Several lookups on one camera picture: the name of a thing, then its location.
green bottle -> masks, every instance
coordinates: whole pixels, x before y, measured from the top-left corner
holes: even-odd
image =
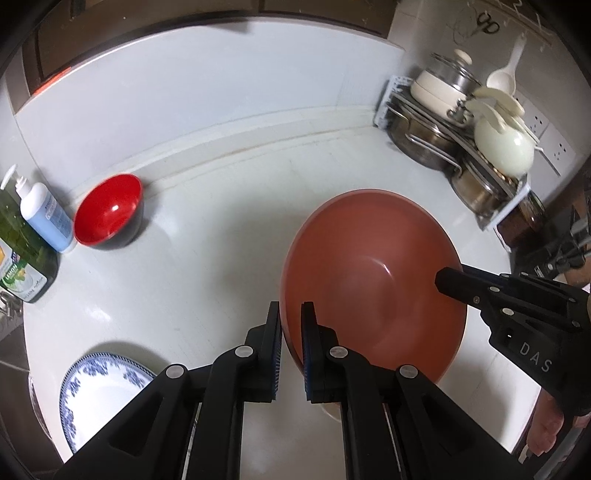
[[[0,286],[32,303],[57,275],[57,253],[22,217],[14,199],[0,190]]]

red and black bowl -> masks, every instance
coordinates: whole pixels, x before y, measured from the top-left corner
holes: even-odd
[[[131,173],[115,175],[86,196],[74,217],[74,235],[87,247],[103,250],[130,243],[144,218],[144,187]]]

white pot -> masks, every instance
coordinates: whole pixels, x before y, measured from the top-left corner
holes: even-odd
[[[410,94],[434,114],[449,120],[447,111],[457,106],[458,100],[466,100],[466,95],[424,70],[410,86]]]
[[[480,153],[503,175],[516,179],[525,175],[534,164],[534,138],[519,128],[517,121],[505,121],[499,112],[479,100],[469,100],[466,108],[482,115],[474,128]]]
[[[459,100],[466,100],[467,95],[479,86],[466,68],[472,64],[470,55],[462,50],[455,50],[454,53],[455,59],[432,54],[428,68],[410,87],[410,93],[417,102],[447,121],[450,121],[447,112],[455,109]]]

white wall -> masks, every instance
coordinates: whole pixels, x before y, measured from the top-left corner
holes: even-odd
[[[290,109],[373,106],[403,51],[278,19],[187,27],[120,46],[30,99],[18,126],[60,196],[108,167],[212,125]]]
[[[474,6],[478,12],[486,10],[486,5],[478,1]],[[513,21],[504,26],[506,17],[490,11],[493,20],[501,25],[500,32],[495,35],[474,35],[459,47],[453,41],[453,26],[458,18],[465,18],[466,9],[466,3],[461,2],[449,12],[437,51],[447,56],[453,55],[455,48],[467,51],[474,61],[473,72],[485,82],[492,71],[507,64],[515,39],[523,30]],[[591,87],[557,37],[552,48],[542,48],[540,41],[528,35],[516,78],[518,90],[550,120],[577,152],[572,169],[561,177],[551,179],[554,186],[553,193],[548,196],[548,200],[551,200],[591,154]],[[536,162],[544,161],[541,155],[536,155]],[[555,174],[549,165],[539,167],[536,168],[534,180],[542,188],[544,182],[549,181],[548,176]]]
[[[462,0],[401,0],[394,14],[388,41],[404,48],[398,74],[416,77],[427,66],[439,43],[450,11]]]
[[[22,175],[32,181],[43,181],[14,118],[6,79],[2,77],[0,79],[0,180],[15,163],[18,164],[18,171]],[[8,191],[16,197],[14,189],[8,188]]]

white teapot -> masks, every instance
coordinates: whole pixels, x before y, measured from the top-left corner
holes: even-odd
[[[476,99],[465,103],[467,110],[481,115],[474,127],[478,150],[503,175],[521,178],[533,166],[535,150],[540,150],[540,141],[521,118],[523,107],[500,90],[484,87],[474,96],[497,101],[494,108]]]

